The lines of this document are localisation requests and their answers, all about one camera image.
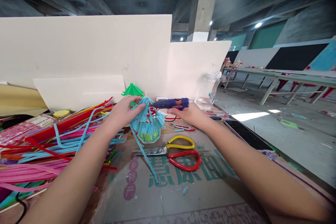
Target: black panel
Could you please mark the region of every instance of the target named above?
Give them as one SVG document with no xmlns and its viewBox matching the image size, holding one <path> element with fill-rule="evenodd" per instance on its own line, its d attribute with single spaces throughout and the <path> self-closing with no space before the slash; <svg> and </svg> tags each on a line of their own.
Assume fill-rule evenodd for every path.
<svg viewBox="0 0 336 224">
<path fill-rule="evenodd" d="M 237 54 L 239 53 L 239 51 L 230 51 L 230 52 L 227 52 L 227 55 L 226 55 L 226 57 L 225 58 L 230 58 L 230 61 L 231 61 L 231 63 L 233 64 L 234 63 L 234 61 L 235 61 L 235 59 L 236 59 L 236 57 L 237 57 Z"/>
<path fill-rule="evenodd" d="M 281 47 L 267 69 L 304 70 L 328 44 Z"/>
</svg>

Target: red-handled scissors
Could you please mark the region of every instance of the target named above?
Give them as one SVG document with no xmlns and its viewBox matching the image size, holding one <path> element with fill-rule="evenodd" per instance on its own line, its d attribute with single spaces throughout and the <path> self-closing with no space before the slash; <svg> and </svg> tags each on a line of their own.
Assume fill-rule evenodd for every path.
<svg viewBox="0 0 336 224">
<path fill-rule="evenodd" d="M 175 145 L 175 144 L 170 144 L 172 141 L 174 141 L 175 139 L 177 138 L 183 138 L 183 139 L 186 139 L 188 140 L 191 145 L 189 146 L 186 146 L 186 145 Z M 179 148 L 179 149 L 193 149 L 195 147 L 195 144 L 194 142 L 189 138 L 189 137 L 186 137 L 186 136 L 182 136 L 182 135 L 178 135 L 178 136 L 175 136 L 173 137 L 172 139 L 170 139 L 168 141 L 168 144 L 165 146 L 165 147 L 160 147 L 160 148 L 151 148 L 151 149 L 144 149 L 145 151 L 145 154 L 147 156 L 161 156 L 161 155 L 165 155 L 169 158 L 169 163 L 173 164 L 174 166 L 176 166 L 177 168 L 183 170 L 183 171 L 186 171 L 186 172 L 193 172 L 193 171 L 196 171 L 200 165 L 201 165 L 201 156 L 200 154 L 195 151 L 195 150 L 187 150 L 187 151 L 184 151 L 184 152 L 179 152 L 179 153 L 176 153 L 176 154 L 169 154 L 168 153 L 168 149 L 169 148 Z M 141 150 L 134 150 L 133 151 L 136 155 L 138 156 L 143 156 Z M 174 160 L 174 158 L 179 158 L 181 156 L 185 156 L 185 155 L 189 155 L 189 154 L 194 154 L 197 156 L 197 163 L 194 165 L 194 166 L 184 166 L 178 162 L 176 162 Z"/>
</svg>

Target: scissor handle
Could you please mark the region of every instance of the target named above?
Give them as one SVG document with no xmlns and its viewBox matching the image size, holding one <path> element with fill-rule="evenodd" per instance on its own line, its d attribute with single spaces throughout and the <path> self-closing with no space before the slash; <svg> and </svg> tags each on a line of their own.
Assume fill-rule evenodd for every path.
<svg viewBox="0 0 336 224">
<path fill-rule="evenodd" d="M 176 162 L 173 158 L 189 155 L 189 154 L 195 154 L 197 156 L 197 163 L 194 166 L 184 166 L 181 165 L 180 163 Z M 175 165 L 177 168 L 186 171 L 186 172 L 193 172 L 196 171 L 200 165 L 201 165 L 201 156 L 199 153 L 195 150 L 187 150 L 184 152 L 176 153 L 176 154 L 169 154 L 169 163 Z"/>
<path fill-rule="evenodd" d="M 170 144 L 171 142 L 173 142 L 175 139 L 177 138 L 183 138 L 185 140 L 188 140 L 191 145 L 190 146 L 185 146 L 185 145 L 174 145 L 174 144 Z M 182 136 L 182 135 L 179 135 L 179 136 L 174 136 L 172 139 L 170 139 L 168 141 L 168 144 L 167 144 L 167 149 L 169 148 L 179 148 L 179 149 L 193 149 L 195 147 L 195 144 L 194 142 L 187 136 Z"/>
</svg>

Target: bottle cap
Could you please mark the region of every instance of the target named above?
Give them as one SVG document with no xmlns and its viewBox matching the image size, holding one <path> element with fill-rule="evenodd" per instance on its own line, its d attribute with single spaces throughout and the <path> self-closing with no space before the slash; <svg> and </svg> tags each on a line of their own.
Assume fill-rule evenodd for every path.
<svg viewBox="0 0 336 224">
<path fill-rule="evenodd" d="M 205 74 L 205 76 L 209 79 L 219 79 L 222 76 L 222 73 L 221 72 L 215 72 L 215 73 L 208 72 Z"/>
</svg>

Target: black cable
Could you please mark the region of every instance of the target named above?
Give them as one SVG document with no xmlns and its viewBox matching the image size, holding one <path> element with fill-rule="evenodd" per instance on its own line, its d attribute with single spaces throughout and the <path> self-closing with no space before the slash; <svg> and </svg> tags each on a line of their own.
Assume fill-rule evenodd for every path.
<svg viewBox="0 0 336 224">
<path fill-rule="evenodd" d="M 175 116 L 175 119 L 174 119 L 173 121 L 175 121 L 175 120 L 176 120 L 176 117 L 177 117 L 177 115 Z M 165 120 L 165 121 L 166 121 L 166 120 Z M 170 122 L 173 122 L 173 121 L 167 121 L 167 122 L 169 122 L 169 123 L 170 123 Z"/>
<path fill-rule="evenodd" d="M 15 222 L 15 224 L 19 224 L 20 221 L 23 219 L 23 217 L 26 215 L 26 212 L 27 212 L 27 205 L 26 205 L 26 203 L 24 203 L 22 200 L 19 199 L 19 195 L 20 195 L 20 192 L 17 193 L 17 195 L 15 196 L 15 199 L 16 199 L 17 202 L 19 202 L 21 205 L 23 205 L 23 212 L 21 214 L 21 217 L 17 220 L 17 222 Z"/>
</svg>

